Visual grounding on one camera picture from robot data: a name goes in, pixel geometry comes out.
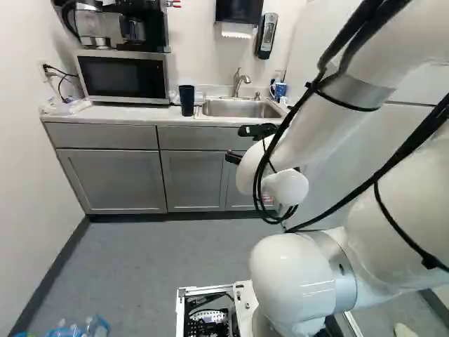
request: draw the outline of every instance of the countertop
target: countertop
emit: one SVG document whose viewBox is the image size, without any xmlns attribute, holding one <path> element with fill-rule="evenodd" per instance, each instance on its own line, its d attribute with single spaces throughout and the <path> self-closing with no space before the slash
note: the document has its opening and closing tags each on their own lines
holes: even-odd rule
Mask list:
<svg viewBox="0 0 449 337">
<path fill-rule="evenodd" d="M 268 100 L 282 115 L 285 112 L 275 103 Z M 282 119 L 255 119 L 233 117 L 201 117 L 198 118 L 198 109 L 192 117 L 184 117 L 180 106 L 119 106 L 119 105 L 93 105 L 76 114 L 56 115 L 42 114 L 41 120 L 55 123 L 85 123 L 85 124 L 130 124 L 130 125 L 157 125 L 157 126 L 222 126 L 239 127 L 242 124 L 261 124 L 272 122 L 280 124 Z"/>
</svg>

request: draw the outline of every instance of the black tumbler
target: black tumbler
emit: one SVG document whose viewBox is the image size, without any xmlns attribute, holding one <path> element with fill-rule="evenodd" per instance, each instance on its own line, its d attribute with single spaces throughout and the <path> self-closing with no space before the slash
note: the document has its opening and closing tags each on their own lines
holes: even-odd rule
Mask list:
<svg viewBox="0 0 449 337">
<path fill-rule="evenodd" d="M 195 87 L 194 86 L 180 86 L 180 99 L 182 116 L 190 117 L 194 115 L 195 103 Z"/>
</svg>

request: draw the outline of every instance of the coffee maker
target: coffee maker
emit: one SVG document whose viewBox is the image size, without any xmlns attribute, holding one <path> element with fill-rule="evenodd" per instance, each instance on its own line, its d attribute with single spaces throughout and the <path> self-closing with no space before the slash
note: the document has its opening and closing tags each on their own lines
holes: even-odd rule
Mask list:
<svg viewBox="0 0 449 337">
<path fill-rule="evenodd" d="M 67 29 L 89 49 L 167 53 L 166 0 L 54 0 Z"/>
</svg>

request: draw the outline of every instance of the paper towel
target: paper towel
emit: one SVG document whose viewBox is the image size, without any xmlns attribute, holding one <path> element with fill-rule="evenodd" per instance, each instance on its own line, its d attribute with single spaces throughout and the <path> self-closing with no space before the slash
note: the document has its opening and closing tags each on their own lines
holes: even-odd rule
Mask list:
<svg viewBox="0 0 449 337">
<path fill-rule="evenodd" d="M 221 22 L 221 25 L 223 37 L 234 37 L 236 39 L 253 38 L 253 25 L 235 22 Z"/>
</svg>

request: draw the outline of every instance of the cabinet door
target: cabinet door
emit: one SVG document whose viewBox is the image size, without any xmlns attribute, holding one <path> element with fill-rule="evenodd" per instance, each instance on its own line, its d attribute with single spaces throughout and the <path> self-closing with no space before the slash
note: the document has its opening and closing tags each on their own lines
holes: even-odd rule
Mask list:
<svg viewBox="0 0 449 337">
<path fill-rule="evenodd" d="M 234 151 L 244 155 L 245 151 Z M 239 192 L 236 184 L 237 165 L 226 163 L 228 166 L 228 185 L 226 196 L 226 211 L 252 211 L 255 209 L 252 195 L 244 195 Z M 267 193 L 264 194 L 264 205 L 267 209 L 273 209 L 274 203 Z"/>
<path fill-rule="evenodd" d="M 224 152 L 161 151 L 169 211 L 224 211 L 227 166 Z"/>
<path fill-rule="evenodd" d="M 58 150 L 87 214 L 165 213 L 157 151 Z"/>
</svg>

